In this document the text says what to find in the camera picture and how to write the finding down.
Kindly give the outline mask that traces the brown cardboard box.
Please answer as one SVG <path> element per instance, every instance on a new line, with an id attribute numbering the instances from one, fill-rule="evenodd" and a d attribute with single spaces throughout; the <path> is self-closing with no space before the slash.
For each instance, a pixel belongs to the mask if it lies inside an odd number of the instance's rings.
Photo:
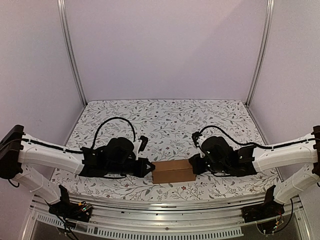
<path id="1" fill-rule="evenodd" d="M 153 184 L 172 184 L 193 182 L 196 175 L 188 159 L 168 160 L 153 162 L 155 169 L 152 171 Z"/>

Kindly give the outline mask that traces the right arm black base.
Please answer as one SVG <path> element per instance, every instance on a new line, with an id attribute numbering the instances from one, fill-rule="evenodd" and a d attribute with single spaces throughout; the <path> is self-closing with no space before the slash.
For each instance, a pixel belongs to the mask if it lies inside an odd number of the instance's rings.
<path id="1" fill-rule="evenodd" d="M 276 217 L 285 213 L 284 204 L 277 203 L 274 197 L 273 185 L 267 189 L 263 203 L 245 206 L 241 208 L 241 216 L 245 223 L 260 221 L 267 218 Z"/>

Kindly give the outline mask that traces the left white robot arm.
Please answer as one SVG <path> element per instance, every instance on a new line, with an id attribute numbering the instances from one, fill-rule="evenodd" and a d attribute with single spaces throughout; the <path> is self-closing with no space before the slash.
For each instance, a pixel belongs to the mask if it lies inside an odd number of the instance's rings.
<path id="1" fill-rule="evenodd" d="M 33 165 L 87 178 L 108 178 L 111 174 L 144 178 L 156 168 L 147 158 L 139 157 L 147 142 L 144 136 L 135 141 L 118 137 L 98 148 L 70 149 L 34 138 L 22 125 L 15 125 L 0 141 L 0 177 L 25 186 L 54 205 L 63 217 L 70 217 L 75 210 L 68 201 L 68 191 L 50 182 Z"/>

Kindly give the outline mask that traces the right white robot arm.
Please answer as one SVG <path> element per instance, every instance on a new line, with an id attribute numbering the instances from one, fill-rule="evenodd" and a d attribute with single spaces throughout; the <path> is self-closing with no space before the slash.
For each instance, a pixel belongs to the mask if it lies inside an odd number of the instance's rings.
<path id="1" fill-rule="evenodd" d="M 221 136 L 204 137 L 203 130 L 192 134 L 199 153 L 189 159 L 195 175 L 205 172 L 219 177 L 245 177 L 283 166 L 304 166 L 284 182 L 270 187 L 258 213 L 269 218 L 292 197 L 320 181 L 320 127 L 293 141 L 274 145 L 239 143 L 233 149 Z"/>

